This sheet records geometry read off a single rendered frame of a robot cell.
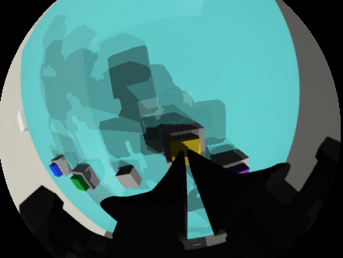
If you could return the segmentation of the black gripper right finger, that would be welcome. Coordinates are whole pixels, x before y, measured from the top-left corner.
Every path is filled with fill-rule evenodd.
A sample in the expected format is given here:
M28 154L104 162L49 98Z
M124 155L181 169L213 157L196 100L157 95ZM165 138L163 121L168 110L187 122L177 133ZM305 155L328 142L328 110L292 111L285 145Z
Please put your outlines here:
M191 148L187 150L187 158L214 236L224 235L225 227L244 201L287 178L290 170L289 163L285 162L251 173L231 172Z

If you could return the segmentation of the yellow button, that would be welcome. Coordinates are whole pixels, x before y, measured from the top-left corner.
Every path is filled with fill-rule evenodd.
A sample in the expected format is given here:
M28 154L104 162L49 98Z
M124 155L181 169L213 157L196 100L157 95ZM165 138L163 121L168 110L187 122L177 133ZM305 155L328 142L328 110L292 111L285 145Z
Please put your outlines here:
M184 151L186 167L190 167L187 158L187 150L190 148L206 157L205 127L199 123L162 128L160 138L168 168L180 151Z

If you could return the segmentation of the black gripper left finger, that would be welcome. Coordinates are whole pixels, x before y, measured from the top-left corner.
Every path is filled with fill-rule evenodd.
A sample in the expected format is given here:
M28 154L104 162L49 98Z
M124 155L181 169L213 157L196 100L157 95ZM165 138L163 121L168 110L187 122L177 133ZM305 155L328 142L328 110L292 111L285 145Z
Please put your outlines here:
M116 221L171 224L181 242L187 241L187 170L180 151L163 179L152 191L131 197L107 197L100 207Z

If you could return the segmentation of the green button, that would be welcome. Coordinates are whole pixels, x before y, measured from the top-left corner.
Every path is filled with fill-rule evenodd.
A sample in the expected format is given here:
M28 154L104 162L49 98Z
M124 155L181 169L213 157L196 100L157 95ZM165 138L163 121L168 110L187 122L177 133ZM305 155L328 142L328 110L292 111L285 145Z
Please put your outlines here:
M100 183L97 175L95 175L91 169L91 166L80 166L80 164L78 164L71 172L71 181L78 190L94 190Z

